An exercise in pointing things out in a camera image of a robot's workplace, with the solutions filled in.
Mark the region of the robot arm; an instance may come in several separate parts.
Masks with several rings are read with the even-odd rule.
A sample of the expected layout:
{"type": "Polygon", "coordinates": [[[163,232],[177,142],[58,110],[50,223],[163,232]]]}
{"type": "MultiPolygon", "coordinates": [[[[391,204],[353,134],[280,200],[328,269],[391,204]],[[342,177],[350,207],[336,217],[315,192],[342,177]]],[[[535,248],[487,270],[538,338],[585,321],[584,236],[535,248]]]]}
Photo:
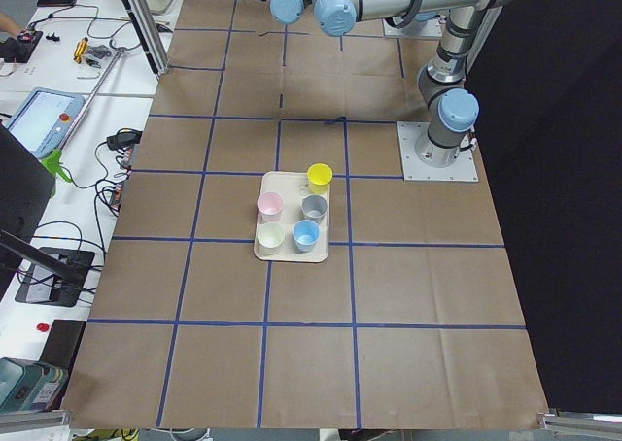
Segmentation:
{"type": "Polygon", "coordinates": [[[431,167],[448,167],[464,151],[462,141],[474,126],[479,105],[465,91],[467,58],[486,13],[513,0],[261,0],[283,24],[298,22],[311,7],[321,30],[331,37],[349,33],[358,22],[382,19],[396,29],[419,14],[448,12],[434,57],[422,67],[417,86],[431,122],[415,144],[419,159],[431,167]]]}

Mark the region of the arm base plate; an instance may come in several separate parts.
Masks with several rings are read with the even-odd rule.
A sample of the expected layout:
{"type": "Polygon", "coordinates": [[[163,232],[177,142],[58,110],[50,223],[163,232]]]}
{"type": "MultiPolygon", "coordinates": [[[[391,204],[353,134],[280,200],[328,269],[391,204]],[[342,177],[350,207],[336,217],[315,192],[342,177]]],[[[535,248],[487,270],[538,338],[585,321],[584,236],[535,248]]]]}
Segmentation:
{"type": "Polygon", "coordinates": [[[438,17],[426,21],[413,20],[406,27],[393,28],[383,22],[384,36],[388,38],[410,38],[417,40],[436,40],[442,37],[442,29],[438,17]]]}
{"type": "Polygon", "coordinates": [[[477,183],[472,144],[465,136],[458,147],[444,149],[428,135],[428,122],[397,122],[403,178],[407,182],[477,183]]]}

